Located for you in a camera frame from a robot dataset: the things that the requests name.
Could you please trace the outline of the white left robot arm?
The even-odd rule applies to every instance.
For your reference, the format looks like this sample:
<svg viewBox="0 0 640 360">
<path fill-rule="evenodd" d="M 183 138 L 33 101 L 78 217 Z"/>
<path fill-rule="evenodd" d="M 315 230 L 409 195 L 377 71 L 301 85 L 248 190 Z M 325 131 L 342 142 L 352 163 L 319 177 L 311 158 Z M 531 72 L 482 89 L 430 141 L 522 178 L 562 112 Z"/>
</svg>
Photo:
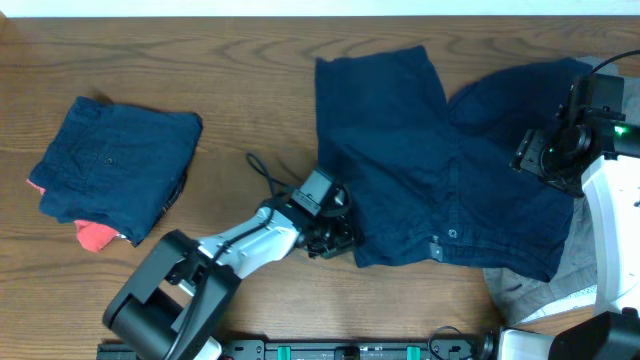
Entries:
<svg viewBox="0 0 640 360">
<path fill-rule="evenodd" d="M 303 185 L 246 222 L 192 239 L 165 234 L 107 306 L 102 322 L 141 359 L 217 359 L 215 328 L 242 280 L 294 249 L 331 258 L 353 248 L 351 190 Z"/>
</svg>

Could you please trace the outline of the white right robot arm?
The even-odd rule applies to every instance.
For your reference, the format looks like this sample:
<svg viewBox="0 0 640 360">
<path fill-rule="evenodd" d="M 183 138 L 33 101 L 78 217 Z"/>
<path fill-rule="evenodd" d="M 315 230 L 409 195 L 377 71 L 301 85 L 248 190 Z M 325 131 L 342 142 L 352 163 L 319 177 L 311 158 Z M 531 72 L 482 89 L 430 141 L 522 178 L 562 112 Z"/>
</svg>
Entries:
<svg viewBox="0 0 640 360">
<path fill-rule="evenodd" d="M 639 128 L 618 113 L 585 114 L 549 137 L 528 131 L 518 170 L 588 201 L 597 261 L 592 318 L 556 335 L 501 331 L 496 359 L 639 356 Z"/>
</svg>

